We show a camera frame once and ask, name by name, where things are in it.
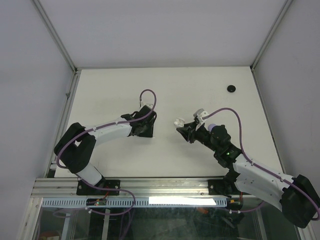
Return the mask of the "purple earbud charging case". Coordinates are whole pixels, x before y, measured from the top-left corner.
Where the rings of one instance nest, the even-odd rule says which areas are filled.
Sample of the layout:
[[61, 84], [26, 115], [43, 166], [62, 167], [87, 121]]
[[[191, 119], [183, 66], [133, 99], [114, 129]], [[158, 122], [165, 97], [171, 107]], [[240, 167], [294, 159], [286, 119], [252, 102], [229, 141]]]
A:
[[208, 131], [212, 131], [212, 129], [215, 127], [216, 125], [215, 124], [210, 124], [209, 126], [208, 126]]

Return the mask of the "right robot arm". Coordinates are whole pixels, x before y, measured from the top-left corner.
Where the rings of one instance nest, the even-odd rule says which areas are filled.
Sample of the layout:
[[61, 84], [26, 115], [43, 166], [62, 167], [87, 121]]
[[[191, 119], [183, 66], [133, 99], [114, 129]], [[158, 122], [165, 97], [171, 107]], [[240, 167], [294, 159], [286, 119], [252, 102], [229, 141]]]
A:
[[198, 120], [185, 123], [179, 118], [174, 125], [188, 143], [200, 142], [214, 152], [213, 157], [223, 168], [228, 169], [223, 178], [226, 192], [253, 195], [280, 210], [288, 221], [301, 229], [320, 214], [320, 197], [307, 177], [301, 174], [293, 177], [249, 159], [243, 150], [232, 144], [224, 125], [212, 124], [206, 128]]

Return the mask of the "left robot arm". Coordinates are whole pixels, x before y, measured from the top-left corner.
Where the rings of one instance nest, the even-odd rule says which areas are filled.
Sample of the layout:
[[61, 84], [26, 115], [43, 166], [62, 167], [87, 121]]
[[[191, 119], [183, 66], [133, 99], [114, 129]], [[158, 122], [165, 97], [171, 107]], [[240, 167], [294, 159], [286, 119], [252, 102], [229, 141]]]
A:
[[90, 163], [94, 149], [119, 138], [151, 138], [156, 119], [157, 113], [144, 105], [138, 111], [99, 126], [85, 127], [75, 122], [59, 140], [54, 153], [67, 170], [81, 178], [97, 195], [103, 192], [106, 183], [104, 176]]

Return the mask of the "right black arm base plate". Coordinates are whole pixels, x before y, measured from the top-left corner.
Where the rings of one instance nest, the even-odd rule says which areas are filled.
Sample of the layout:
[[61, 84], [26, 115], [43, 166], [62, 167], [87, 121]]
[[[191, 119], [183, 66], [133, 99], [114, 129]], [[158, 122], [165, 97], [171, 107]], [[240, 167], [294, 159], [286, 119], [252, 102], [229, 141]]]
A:
[[231, 198], [232, 196], [240, 196], [241, 193], [245, 196], [250, 196], [250, 193], [239, 191], [234, 183], [224, 181], [222, 178], [211, 178], [207, 180], [207, 189], [209, 196], [225, 196]]

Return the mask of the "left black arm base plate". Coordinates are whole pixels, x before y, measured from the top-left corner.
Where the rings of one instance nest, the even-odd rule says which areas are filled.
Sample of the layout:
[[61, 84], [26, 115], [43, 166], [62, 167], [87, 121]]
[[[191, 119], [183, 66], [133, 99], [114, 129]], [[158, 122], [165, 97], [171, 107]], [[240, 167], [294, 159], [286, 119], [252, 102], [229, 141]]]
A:
[[77, 196], [118, 196], [120, 194], [121, 181], [119, 179], [100, 180], [94, 187], [84, 180], [79, 180], [76, 190]]

